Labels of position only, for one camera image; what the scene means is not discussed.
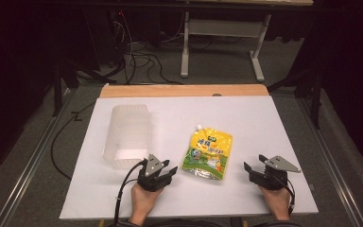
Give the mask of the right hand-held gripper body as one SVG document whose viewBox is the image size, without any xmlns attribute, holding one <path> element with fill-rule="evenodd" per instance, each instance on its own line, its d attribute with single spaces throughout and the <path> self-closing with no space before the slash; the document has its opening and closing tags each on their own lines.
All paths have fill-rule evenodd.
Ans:
<svg viewBox="0 0 363 227">
<path fill-rule="evenodd" d="M 263 163 L 263 172 L 249 174 L 250 181 L 268 190 L 280 190 L 287 187 L 287 172 L 300 173 L 301 170 L 280 155 L 276 155 Z"/>
</svg>

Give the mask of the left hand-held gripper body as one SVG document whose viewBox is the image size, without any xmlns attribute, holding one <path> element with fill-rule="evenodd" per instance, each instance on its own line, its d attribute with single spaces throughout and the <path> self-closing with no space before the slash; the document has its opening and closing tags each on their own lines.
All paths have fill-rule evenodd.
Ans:
<svg viewBox="0 0 363 227">
<path fill-rule="evenodd" d="M 162 162 L 155 155 L 149 154 L 143 161 L 143 167 L 139 171 L 137 183 L 146 191 L 154 192 L 171 184 L 172 177 L 161 176 L 164 169 Z"/>
</svg>

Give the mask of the person's left hand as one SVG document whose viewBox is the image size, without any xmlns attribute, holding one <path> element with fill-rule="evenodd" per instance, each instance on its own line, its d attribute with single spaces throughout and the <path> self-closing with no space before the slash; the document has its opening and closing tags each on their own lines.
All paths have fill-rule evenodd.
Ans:
<svg viewBox="0 0 363 227">
<path fill-rule="evenodd" d="M 162 192 L 162 189 L 154 192 L 146 191 L 140 184 L 136 183 L 131 189 L 132 211 L 129 222 L 142 227 Z"/>
</svg>

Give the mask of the person's right hand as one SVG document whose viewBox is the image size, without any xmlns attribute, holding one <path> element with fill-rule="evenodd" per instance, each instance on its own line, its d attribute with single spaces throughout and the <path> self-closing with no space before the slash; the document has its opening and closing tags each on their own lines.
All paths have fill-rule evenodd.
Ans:
<svg viewBox="0 0 363 227">
<path fill-rule="evenodd" d="M 262 192 L 268 208 L 274 218 L 280 221 L 290 220 L 288 211 L 290 202 L 289 192 L 285 188 L 280 190 L 268 190 L 260 186 L 259 189 Z"/>
</svg>

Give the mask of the yellow spouted sauce pouch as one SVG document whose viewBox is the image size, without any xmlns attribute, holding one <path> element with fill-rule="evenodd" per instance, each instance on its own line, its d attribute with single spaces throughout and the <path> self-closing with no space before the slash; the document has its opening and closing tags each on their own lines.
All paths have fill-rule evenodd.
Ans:
<svg viewBox="0 0 363 227">
<path fill-rule="evenodd" d="M 222 181 L 231 155 L 233 137 L 224 131 L 197 126 L 181 168 L 195 176 Z"/>
</svg>

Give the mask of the translucent plastic container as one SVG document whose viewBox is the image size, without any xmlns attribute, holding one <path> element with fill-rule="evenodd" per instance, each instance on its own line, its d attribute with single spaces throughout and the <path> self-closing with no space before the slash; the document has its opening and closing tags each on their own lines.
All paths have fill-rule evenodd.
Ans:
<svg viewBox="0 0 363 227">
<path fill-rule="evenodd" d="M 112 108 L 103 158 L 115 169 L 127 169 L 148 157 L 151 113 L 144 104 Z"/>
</svg>

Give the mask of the white table cover board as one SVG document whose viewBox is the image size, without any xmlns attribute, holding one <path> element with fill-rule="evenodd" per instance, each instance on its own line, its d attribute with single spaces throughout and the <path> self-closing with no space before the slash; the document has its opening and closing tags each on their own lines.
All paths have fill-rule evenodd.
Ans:
<svg viewBox="0 0 363 227">
<path fill-rule="evenodd" d="M 233 137 L 232 153 L 222 181 L 179 170 L 157 201 L 152 216 L 190 218 L 248 216 L 268 212 L 261 192 L 249 180 L 244 162 L 260 171 L 259 154 L 299 161 L 270 96 L 125 97 L 100 98 L 95 104 L 76 168 L 62 207 L 62 219 L 112 218 L 118 209 L 130 215 L 130 187 L 122 182 L 128 171 L 104 160 L 112 108 L 144 104 L 153 116 L 151 151 L 180 167 L 190 137 L 198 125 Z"/>
</svg>

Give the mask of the black metal stand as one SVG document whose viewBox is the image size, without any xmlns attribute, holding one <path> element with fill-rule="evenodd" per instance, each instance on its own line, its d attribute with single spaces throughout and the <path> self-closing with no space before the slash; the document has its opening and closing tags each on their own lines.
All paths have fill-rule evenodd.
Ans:
<svg viewBox="0 0 363 227">
<path fill-rule="evenodd" d="M 311 97 L 310 119 L 315 128 L 320 127 L 319 111 L 320 111 L 320 91 L 321 91 L 322 74 L 321 68 L 315 64 L 293 74 L 289 74 L 286 78 L 275 82 L 267 87 L 271 93 L 281 87 L 295 86 L 295 97 L 306 98 Z"/>
<path fill-rule="evenodd" d="M 55 57 L 55 67 L 54 67 L 54 77 L 53 77 L 53 87 L 54 87 L 54 116 L 58 116 L 60 110 L 64 106 L 62 103 L 62 91 L 61 82 L 64 81 L 68 88 L 77 89 L 79 82 L 76 76 L 77 71 L 81 71 L 88 76 L 96 79 L 100 82 L 115 84 L 116 81 L 113 79 L 105 78 L 99 75 L 97 72 L 82 66 L 78 62 L 69 59 L 63 53 L 58 50 L 54 51 Z"/>
</svg>

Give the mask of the metal floor rail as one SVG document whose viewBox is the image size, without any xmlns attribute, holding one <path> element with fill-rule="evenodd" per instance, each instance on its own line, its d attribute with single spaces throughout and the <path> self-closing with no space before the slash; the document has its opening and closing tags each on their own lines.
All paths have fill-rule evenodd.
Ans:
<svg viewBox="0 0 363 227">
<path fill-rule="evenodd" d="M 331 178 L 334 188 L 337 191 L 338 197 L 350 222 L 352 223 L 353 227 L 363 227 L 363 216 L 354 199 L 352 190 L 350 189 L 349 185 L 347 185 L 340 170 L 338 169 L 337 163 L 334 160 L 320 129 L 316 127 L 316 124 L 311 117 L 308 104 L 302 98 L 299 98 L 297 102 L 304 113 L 306 121 L 310 125 L 311 131 L 315 135 L 317 143 L 320 147 L 320 153 L 322 155 L 323 162 L 325 163 L 325 168 Z"/>
<path fill-rule="evenodd" d="M 16 179 L 16 184 L 10 190 L 10 194 L 0 210 L 0 227 L 8 227 L 9 223 L 20 204 L 24 194 L 27 191 L 29 184 L 34 177 L 38 166 L 43 159 L 44 150 L 52 137 L 58 122 L 64 112 L 64 109 L 68 106 L 68 103 L 72 100 L 76 92 L 76 89 L 66 88 L 63 93 L 60 93 L 60 97 L 63 99 L 63 104 L 59 107 L 59 110 L 49 115 L 49 121 L 43 128 L 43 133 L 39 137 L 38 143 L 32 150 L 27 162 L 22 169 L 21 174 Z"/>
</svg>

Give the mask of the white metal desk frame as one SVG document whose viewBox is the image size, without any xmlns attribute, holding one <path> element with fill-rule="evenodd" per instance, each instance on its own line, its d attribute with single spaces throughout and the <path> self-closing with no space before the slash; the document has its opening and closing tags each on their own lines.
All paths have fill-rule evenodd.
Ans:
<svg viewBox="0 0 363 227">
<path fill-rule="evenodd" d="M 264 82 L 265 77 L 258 56 L 268 31 L 270 19 L 271 15 L 267 14 L 260 22 L 203 20 L 191 19 L 189 13 L 185 12 L 183 49 L 181 53 L 181 77 L 187 78 L 189 74 L 189 36 L 204 35 L 256 39 L 256 47 L 249 54 L 256 80 Z"/>
</svg>

